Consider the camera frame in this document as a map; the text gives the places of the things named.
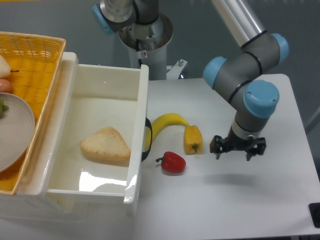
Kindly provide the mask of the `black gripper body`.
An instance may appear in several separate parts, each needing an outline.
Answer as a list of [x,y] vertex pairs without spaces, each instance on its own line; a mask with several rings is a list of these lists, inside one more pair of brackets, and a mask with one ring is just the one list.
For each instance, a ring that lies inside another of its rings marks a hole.
[[254,146],[254,138],[252,135],[241,138],[236,135],[232,129],[229,130],[226,142],[232,151],[248,152]]

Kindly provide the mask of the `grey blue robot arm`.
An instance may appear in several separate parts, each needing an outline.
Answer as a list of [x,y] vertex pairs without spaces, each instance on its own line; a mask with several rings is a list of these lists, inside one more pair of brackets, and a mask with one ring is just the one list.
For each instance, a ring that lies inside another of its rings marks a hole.
[[[289,45],[280,34],[266,31],[245,0],[215,0],[213,6],[242,52],[232,60],[215,57],[203,70],[206,83],[236,110],[227,137],[214,136],[209,149],[216,156],[244,151],[250,159],[266,149],[260,132],[280,97],[275,85],[259,77],[287,58]],[[133,68],[147,65],[150,80],[169,78],[167,45],[173,25],[160,13],[158,1],[102,0],[92,13],[105,34],[119,34]]]

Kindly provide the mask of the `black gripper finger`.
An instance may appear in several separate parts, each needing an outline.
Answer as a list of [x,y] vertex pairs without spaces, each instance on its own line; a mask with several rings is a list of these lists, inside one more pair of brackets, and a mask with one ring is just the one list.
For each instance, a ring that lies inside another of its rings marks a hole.
[[229,142],[227,138],[222,138],[219,135],[215,135],[209,144],[210,153],[215,154],[216,159],[220,158],[220,155],[227,153],[229,150]]
[[262,156],[266,149],[266,139],[264,137],[250,138],[250,146],[246,149],[246,160],[250,161],[252,157]]

